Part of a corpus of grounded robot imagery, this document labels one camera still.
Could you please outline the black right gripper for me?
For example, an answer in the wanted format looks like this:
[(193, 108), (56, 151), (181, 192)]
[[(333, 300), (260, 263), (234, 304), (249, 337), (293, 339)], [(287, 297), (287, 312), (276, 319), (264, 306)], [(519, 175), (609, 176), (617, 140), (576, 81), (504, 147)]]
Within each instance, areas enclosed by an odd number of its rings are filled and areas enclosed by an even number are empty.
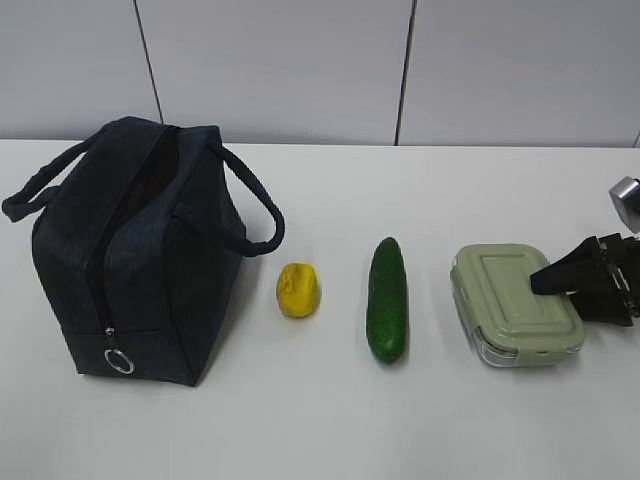
[[(585, 290), (595, 282), (600, 252), (616, 289)], [(536, 295), (568, 293), (585, 322), (630, 327), (639, 317), (639, 238), (620, 233), (583, 240), (555, 263), (530, 276)]]

